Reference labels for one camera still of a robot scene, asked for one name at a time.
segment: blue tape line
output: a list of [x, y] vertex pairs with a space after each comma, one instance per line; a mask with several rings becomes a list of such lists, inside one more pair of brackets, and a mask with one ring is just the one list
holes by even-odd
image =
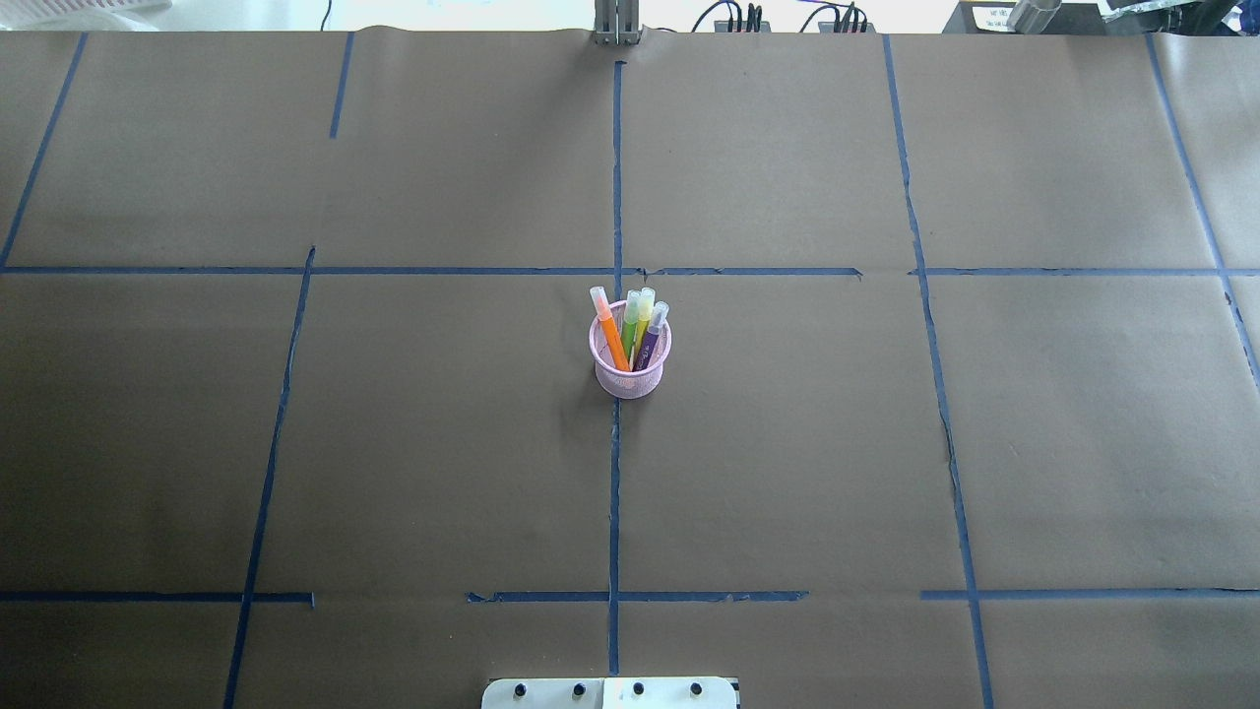
[[[604, 591], [500, 591], [486, 596], [467, 593], [469, 603], [607, 603]], [[808, 591], [621, 591], [624, 603], [796, 603]]]
[[336, 137], [341, 127], [341, 102], [345, 101], [345, 79], [350, 76], [350, 53], [354, 50], [354, 33], [345, 33], [345, 54], [341, 55], [341, 79], [336, 84], [336, 102], [333, 103], [333, 126], [328, 128], [330, 139]]
[[586, 266], [557, 266], [557, 267], [485, 267], [485, 266], [316, 266], [312, 272], [318, 276], [353, 276], [353, 275], [421, 275], [421, 276], [606, 276], [614, 268], [586, 267]]
[[469, 603], [607, 603], [604, 591], [501, 591], [489, 597], [469, 593]]
[[[910, 275], [919, 275], [917, 269]], [[1217, 276], [1216, 268], [927, 268], [930, 276]]]
[[621, 68], [612, 64], [612, 290], [621, 300]]
[[[241, 603], [242, 593], [154, 593], [129, 591], [19, 591], [0, 593], [0, 603]], [[314, 593], [260, 593], [255, 603], [304, 603]]]
[[53, 140], [53, 130], [57, 120], [62, 116], [62, 107], [66, 106], [66, 96], [71, 92], [71, 83], [74, 82], [74, 72], [78, 71], [79, 59], [83, 58], [83, 47], [87, 44], [87, 33], [79, 33], [78, 44], [74, 47], [74, 57], [66, 69], [66, 81], [62, 82], [62, 91], [53, 103], [53, 113], [48, 116], [48, 126], [44, 128], [44, 139], [39, 141], [35, 150], [35, 161], [30, 165], [30, 174], [26, 175], [26, 186], [21, 189], [21, 198], [18, 199], [18, 209], [13, 213], [13, 222], [9, 223], [9, 237], [5, 238], [4, 249], [0, 249], [0, 266], [9, 262], [9, 252], [13, 251], [13, 242], [18, 238], [18, 228], [21, 227], [21, 218], [26, 213], [26, 203], [30, 201], [30, 193], [35, 189], [35, 178], [39, 176], [39, 167], [44, 164], [44, 155], [48, 152], [48, 144]]
[[609, 495], [609, 676], [621, 671], [621, 400], [612, 400], [612, 456]]
[[5, 266], [13, 275], [301, 275], [294, 266]]
[[796, 603], [808, 591], [622, 591], [627, 603]]
[[816, 267], [816, 268], [791, 268], [791, 267], [703, 267], [703, 266], [668, 266], [655, 271], [644, 271], [645, 276], [858, 276], [862, 271], [850, 267]]
[[271, 452], [267, 455], [267, 475], [262, 482], [262, 500], [258, 504], [258, 520], [253, 529], [253, 545], [249, 549], [249, 570], [246, 573], [244, 594], [241, 601], [241, 617], [237, 621], [236, 644], [232, 649], [232, 666], [228, 670], [228, 688], [223, 698], [224, 709], [236, 703], [236, 686], [241, 675], [241, 657], [244, 655], [244, 638], [249, 628], [249, 608], [253, 604], [253, 588], [258, 579], [258, 562], [262, 557], [262, 538], [267, 529], [267, 508], [271, 505], [271, 491], [276, 482], [276, 461], [280, 455], [280, 434], [285, 428], [285, 413], [289, 409], [289, 393], [294, 380], [294, 358], [297, 353], [297, 337], [302, 331], [302, 317], [306, 315], [306, 296], [311, 287], [311, 264], [315, 262], [315, 247], [306, 253], [306, 266], [302, 273], [302, 287], [297, 293], [297, 311], [294, 314], [294, 330], [289, 336], [289, 359], [285, 361], [285, 380], [280, 388], [280, 404], [276, 407], [276, 426], [271, 432]]
[[1173, 145], [1177, 146], [1177, 156], [1182, 161], [1182, 171], [1186, 173], [1186, 181], [1189, 183], [1189, 193], [1194, 198], [1194, 210], [1198, 212], [1198, 220], [1203, 225], [1203, 234], [1207, 237], [1207, 248], [1212, 252], [1212, 262], [1221, 276], [1221, 287], [1225, 288], [1225, 298], [1230, 305], [1230, 314], [1234, 316], [1234, 329], [1239, 332], [1242, 343], [1242, 354], [1247, 360], [1247, 369], [1251, 370], [1251, 383], [1260, 392], [1260, 364], [1256, 363], [1255, 348], [1251, 346], [1251, 335], [1247, 334], [1246, 322], [1242, 321], [1242, 311], [1239, 309], [1239, 298], [1234, 295], [1234, 283], [1225, 271], [1225, 259], [1221, 257], [1221, 247], [1216, 241], [1216, 229], [1212, 228], [1212, 219], [1203, 207], [1203, 194], [1198, 188], [1198, 179], [1194, 176], [1194, 167], [1189, 164], [1189, 155], [1186, 152], [1186, 142], [1182, 140], [1181, 126], [1177, 115], [1173, 113], [1173, 105], [1168, 101], [1168, 88], [1164, 84], [1164, 72], [1159, 67], [1159, 53], [1155, 50], [1155, 40], [1147, 35], [1147, 53], [1150, 55], [1150, 69], [1155, 76], [1155, 87], [1159, 89], [1159, 102], [1164, 107], [1164, 116], [1168, 118], [1168, 127], [1173, 133]]
[[958, 525], [959, 549], [963, 554], [963, 574], [966, 579], [968, 607], [971, 612], [971, 638], [975, 644], [975, 662], [980, 676], [980, 693], [984, 708], [993, 709], [993, 686], [989, 681], [989, 655], [984, 646], [984, 627], [980, 620], [980, 598], [976, 594], [975, 568], [971, 564], [971, 542], [966, 526], [966, 508], [963, 504], [963, 485], [958, 472], [958, 456], [954, 451], [954, 427], [950, 424], [949, 398], [945, 395], [945, 375], [941, 370], [940, 349], [936, 344], [936, 322], [932, 320], [931, 292], [927, 288], [927, 264], [924, 257], [924, 242], [919, 230], [919, 217], [915, 203], [910, 198], [910, 159], [906, 150], [906, 131], [901, 117], [901, 99], [897, 94], [897, 73], [892, 62], [892, 42], [883, 35], [883, 58], [888, 72], [888, 96], [892, 99], [892, 122], [897, 132], [897, 152], [901, 157], [901, 181], [906, 191], [906, 214], [910, 218], [910, 230], [915, 235], [915, 266], [919, 272], [919, 293], [924, 301], [924, 321], [927, 325], [927, 349], [932, 359], [932, 379], [936, 382], [936, 407], [941, 426], [945, 428], [945, 442], [949, 447], [949, 474], [954, 485], [954, 521]]
[[[1036, 588], [980, 591], [983, 601], [1106, 601], [1143, 598], [1260, 598], [1254, 588]], [[965, 591], [925, 591], [922, 601], [966, 601]]]

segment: marker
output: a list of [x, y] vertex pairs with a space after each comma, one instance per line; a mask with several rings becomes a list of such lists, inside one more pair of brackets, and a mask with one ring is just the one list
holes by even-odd
[[626, 307], [621, 310], [621, 349], [626, 353], [626, 363], [634, 361], [634, 340], [639, 327], [639, 291], [626, 293]]
[[665, 316], [669, 315], [669, 302], [662, 300], [651, 309], [651, 321], [648, 322], [648, 331], [643, 332], [643, 346], [639, 348], [639, 359], [635, 360], [634, 372], [646, 370], [651, 363], [651, 353], [656, 349], [656, 337], [660, 336], [662, 327], [665, 326]]
[[612, 364], [622, 373], [629, 373], [630, 361], [626, 360], [626, 353], [621, 350], [617, 324], [612, 320], [612, 309], [609, 307], [609, 296], [604, 292], [602, 285], [591, 288], [591, 300], [595, 302], [595, 316], [600, 320], [600, 326], [604, 327], [604, 339], [609, 343]]
[[651, 306], [656, 302], [656, 291], [645, 287], [639, 291], [639, 312], [635, 315], [638, 322], [634, 330], [634, 351], [630, 353], [630, 364], [639, 359], [639, 346], [643, 344], [643, 332], [648, 329], [648, 320], [651, 319]]

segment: cylindrical silver object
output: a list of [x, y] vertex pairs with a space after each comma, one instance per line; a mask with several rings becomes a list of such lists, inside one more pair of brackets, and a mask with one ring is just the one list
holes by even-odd
[[1007, 25], [1019, 34], [1041, 34], [1062, 4], [1063, 0], [1019, 0]]

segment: pink cup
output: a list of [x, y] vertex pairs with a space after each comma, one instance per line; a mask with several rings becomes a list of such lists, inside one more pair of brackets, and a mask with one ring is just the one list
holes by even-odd
[[[617, 300], [609, 305], [612, 309], [612, 317], [620, 321], [621, 312], [626, 307], [625, 300]], [[639, 399], [651, 394], [660, 384], [660, 377], [665, 374], [665, 360], [669, 358], [669, 345], [673, 336], [669, 334], [669, 320], [660, 327], [660, 339], [656, 340], [656, 349], [651, 353], [651, 361], [638, 373], [622, 373], [612, 365], [612, 354], [609, 353], [609, 343], [604, 339], [604, 330], [600, 327], [600, 319], [591, 320], [591, 358], [595, 358], [595, 379], [600, 380], [600, 387], [617, 399]]]

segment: purple marker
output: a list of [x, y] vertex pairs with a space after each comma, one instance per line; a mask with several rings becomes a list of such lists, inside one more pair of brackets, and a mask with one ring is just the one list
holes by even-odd
[[646, 370], [651, 363], [651, 353], [656, 349], [656, 337], [660, 336], [660, 327], [664, 326], [667, 315], [669, 315], [669, 302], [658, 300], [651, 306], [651, 319], [643, 332], [643, 345], [639, 348], [639, 359], [634, 361], [634, 372]]

